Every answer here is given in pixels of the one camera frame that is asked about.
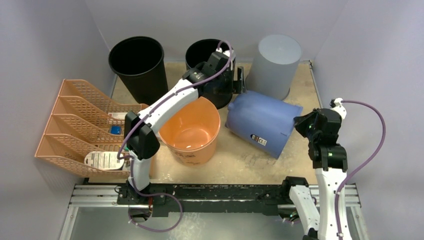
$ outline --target black bucket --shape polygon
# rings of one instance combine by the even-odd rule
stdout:
[[[168,92],[164,49],[147,36],[134,36],[116,44],[109,66],[139,104],[151,105]]]
[[[185,52],[185,66],[187,70],[194,68],[201,62],[207,62],[211,54],[217,50],[219,42],[220,40],[218,39],[204,39],[193,43]],[[225,43],[221,44],[221,48],[223,51],[229,49]],[[222,73],[226,79],[233,80],[235,64],[236,61],[233,61],[233,71],[228,68]],[[231,101],[233,94],[213,94],[205,92],[202,96],[211,101],[217,109],[221,109]]]

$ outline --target orange container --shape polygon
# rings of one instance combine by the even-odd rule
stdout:
[[[195,166],[206,163],[214,155],[220,127],[217,108],[200,97],[171,117],[159,135],[176,159],[184,165]]]

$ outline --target tabletop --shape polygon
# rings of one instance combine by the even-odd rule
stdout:
[[[249,63],[239,63],[237,66],[243,66],[244,75],[248,75],[251,66]],[[165,69],[169,88],[186,71],[184,62],[165,63]],[[120,79],[116,82],[112,99],[122,104],[137,103]],[[299,64],[290,93],[284,102],[302,106],[302,115],[320,107],[308,64]],[[310,184],[317,183],[312,161],[308,157],[308,140],[296,130],[291,134],[279,158],[275,159],[224,127],[228,109],[224,107],[218,111],[221,128],[214,156],[203,165],[186,166],[174,159],[170,150],[161,142],[156,159],[152,162],[152,183],[281,184],[286,176],[304,177]],[[106,181],[93,178],[90,182]]]

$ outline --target sticker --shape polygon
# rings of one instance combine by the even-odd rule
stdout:
[[[255,134],[250,135],[250,137],[253,139],[253,141],[258,142],[261,145],[267,145],[267,140],[263,139],[262,137],[256,136]]]

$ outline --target gray wall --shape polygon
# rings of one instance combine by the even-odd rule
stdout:
[[[110,94],[107,56],[84,0],[0,1],[0,239],[58,239],[79,179],[34,154],[62,79]]]
[[[107,46],[142,35],[158,40],[166,61],[184,60],[197,40],[228,40],[250,61],[261,38],[286,34],[317,55],[347,0],[86,0]]]
[[[342,97],[378,108],[386,142],[356,182],[373,240],[422,239],[424,198],[424,1],[350,0],[316,57],[325,104]],[[375,150],[378,117],[346,104],[339,142],[353,170]]]

